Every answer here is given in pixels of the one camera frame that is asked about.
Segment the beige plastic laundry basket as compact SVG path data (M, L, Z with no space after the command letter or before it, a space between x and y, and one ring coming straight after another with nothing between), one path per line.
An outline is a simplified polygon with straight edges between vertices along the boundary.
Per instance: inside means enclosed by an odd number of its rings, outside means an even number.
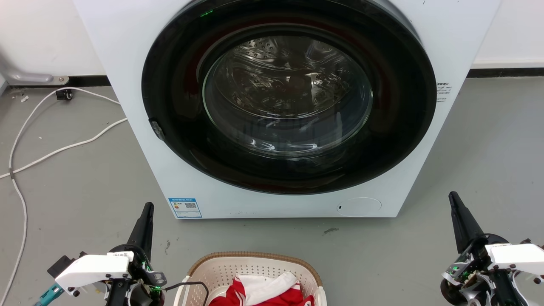
M304 296L312 295L315 306L328 306L323 283L317 271L306 261L291 256L266 252L214 252L199 259L189 270L184 282L204 283L178 287L173 306L208 306L223 296L236 275L260 275L277 278L291 272L300 281Z

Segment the small printed text sticker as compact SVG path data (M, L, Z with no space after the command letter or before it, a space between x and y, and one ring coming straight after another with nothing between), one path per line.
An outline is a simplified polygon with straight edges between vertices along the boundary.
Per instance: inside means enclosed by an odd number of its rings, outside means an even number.
M441 103L445 102L451 91L453 89L453 86L449 82L437 82L436 83L436 102Z

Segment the blue energy label sticker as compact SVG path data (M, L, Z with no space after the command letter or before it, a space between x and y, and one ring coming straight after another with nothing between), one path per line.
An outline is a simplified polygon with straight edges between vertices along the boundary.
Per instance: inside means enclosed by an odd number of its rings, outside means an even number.
M176 219L202 218L202 213L196 199L169 198L168 201Z

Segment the teal plastic connector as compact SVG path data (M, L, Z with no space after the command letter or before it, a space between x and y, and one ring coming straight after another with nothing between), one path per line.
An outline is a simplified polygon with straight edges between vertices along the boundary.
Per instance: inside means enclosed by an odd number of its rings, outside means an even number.
M64 292L61 286L54 283L39 297L39 300L33 306L49 306L51 302L64 294Z

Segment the white front-load washing machine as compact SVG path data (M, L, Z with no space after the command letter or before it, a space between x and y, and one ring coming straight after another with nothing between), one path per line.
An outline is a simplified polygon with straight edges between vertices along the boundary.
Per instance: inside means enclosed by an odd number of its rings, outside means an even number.
M202 219L346 218L338 204L359 197L382 203L373 218L396 217L501 5L501 0L376 0L392 4L409 21L430 57L435 83L449 82L453 89L445 102L436 103L422 141L395 167L354 187L303 195L262 193L216 180L154 134L142 99L143 66L161 30L190 1L74 0L74 5L171 213L169 198L194 198Z

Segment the round black washing machine door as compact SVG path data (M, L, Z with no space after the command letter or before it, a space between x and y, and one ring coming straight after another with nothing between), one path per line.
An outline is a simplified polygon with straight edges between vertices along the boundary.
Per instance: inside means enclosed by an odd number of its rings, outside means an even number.
M270 194L370 181L429 129L423 43L376 0L193 0L151 46L142 100L200 172Z

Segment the grey metal floor bracket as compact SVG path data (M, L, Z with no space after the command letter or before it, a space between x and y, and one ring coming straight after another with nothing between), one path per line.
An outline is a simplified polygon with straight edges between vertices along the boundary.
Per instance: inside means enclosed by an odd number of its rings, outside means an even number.
M62 86L70 77L25 72L0 53L0 75L10 86Z

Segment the red and white garment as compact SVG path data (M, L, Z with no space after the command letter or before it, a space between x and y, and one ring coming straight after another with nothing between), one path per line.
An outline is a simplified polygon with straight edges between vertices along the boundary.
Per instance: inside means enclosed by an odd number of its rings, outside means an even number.
M315 298L303 295L300 281L291 272L277 278L236 275L226 293L208 306L315 306Z

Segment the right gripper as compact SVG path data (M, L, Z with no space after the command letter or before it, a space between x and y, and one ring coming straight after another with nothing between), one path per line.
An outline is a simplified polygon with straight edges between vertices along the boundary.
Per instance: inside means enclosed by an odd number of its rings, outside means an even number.
M519 271L490 267L486 248L507 245L507 240L485 234L459 194L448 194L451 220L459 257L442 274L440 291L453 306L524 306L515 284Z

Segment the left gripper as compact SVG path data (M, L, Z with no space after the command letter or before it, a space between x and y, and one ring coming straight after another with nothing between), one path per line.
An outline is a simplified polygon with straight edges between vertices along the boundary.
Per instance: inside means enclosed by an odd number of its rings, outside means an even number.
M128 244L121 244L110 252L132 252L128 273L120 278L107 277L105 306L164 306L167 283L162 272L151 267L153 214L155 205L145 203L140 217L129 236Z

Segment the round white filter cover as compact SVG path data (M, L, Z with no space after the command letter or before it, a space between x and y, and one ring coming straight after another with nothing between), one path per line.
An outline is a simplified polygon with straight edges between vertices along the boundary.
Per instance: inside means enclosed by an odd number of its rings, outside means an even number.
M337 206L337 212L350 218L374 217L381 210L382 203L373 198L359 197L344 200Z

